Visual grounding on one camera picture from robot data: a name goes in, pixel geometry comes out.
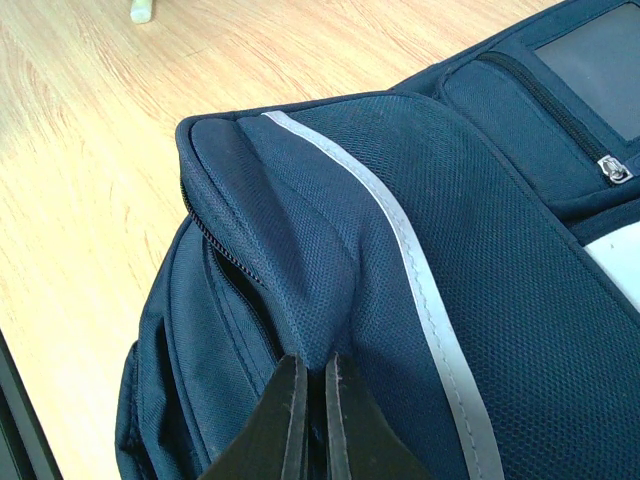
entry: silver zipper pull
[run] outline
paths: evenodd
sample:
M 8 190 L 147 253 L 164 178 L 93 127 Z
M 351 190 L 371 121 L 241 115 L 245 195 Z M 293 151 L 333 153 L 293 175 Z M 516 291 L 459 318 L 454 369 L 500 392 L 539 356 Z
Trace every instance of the silver zipper pull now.
M 611 155 L 605 155 L 598 160 L 598 165 L 602 169 L 602 173 L 616 185 L 620 185 L 633 178 L 633 173 L 629 171 L 617 158 Z

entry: table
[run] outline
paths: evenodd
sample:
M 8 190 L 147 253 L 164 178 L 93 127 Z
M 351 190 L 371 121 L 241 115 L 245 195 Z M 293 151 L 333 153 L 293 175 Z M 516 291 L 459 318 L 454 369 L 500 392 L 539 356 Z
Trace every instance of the table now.
M 117 478 L 117 394 L 185 209 L 185 116 L 385 89 L 554 0 L 3 2 L 0 328 L 66 479 Z

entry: navy blue bag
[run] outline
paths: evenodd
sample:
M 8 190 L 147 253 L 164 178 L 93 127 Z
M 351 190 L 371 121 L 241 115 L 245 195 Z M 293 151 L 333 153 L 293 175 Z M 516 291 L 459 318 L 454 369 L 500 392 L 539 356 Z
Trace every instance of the navy blue bag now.
M 197 478 L 283 355 L 337 351 L 433 478 L 640 478 L 639 27 L 568 1 L 389 91 L 184 120 L 122 477 Z

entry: zippered pocket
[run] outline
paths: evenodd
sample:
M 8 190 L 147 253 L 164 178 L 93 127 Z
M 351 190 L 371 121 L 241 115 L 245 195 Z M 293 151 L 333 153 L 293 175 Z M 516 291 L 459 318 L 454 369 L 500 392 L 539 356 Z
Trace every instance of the zippered pocket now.
M 483 131 L 565 222 L 640 196 L 640 156 L 625 158 L 623 149 L 605 146 L 504 53 L 480 54 L 443 78 L 439 97 Z
M 501 52 L 484 52 L 478 60 L 488 62 L 509 72 L 531 94 L 540 106 L 560 125 L 571 139 L 585 152 L 589 159 L 602 170 L 612 185 L 621 185 L 640 175 L 640 156 L 628 163 L 620 161 L 607 150 L 587 127 L 578 120 L 551 92 L 514 58 Z

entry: bag pocket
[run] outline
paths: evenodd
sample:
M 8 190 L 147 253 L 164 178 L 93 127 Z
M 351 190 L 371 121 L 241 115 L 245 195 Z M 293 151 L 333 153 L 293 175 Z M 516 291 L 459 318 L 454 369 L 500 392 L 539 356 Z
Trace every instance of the bag pocket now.
M 594 21 L 581 18 L 567 25 L 566 18 L 559 20 L 560 13 L 534 23 L 444 77 L 439 96 L 487 134 L 567 223 L 640 195 L 640 145 L 621 138 L 536 54 L 541 44 Z M 616 9 L 607 14 L 611 13 L 617 15 Z M 601 97 L 602 102 L 608 100 L 606 92 Z

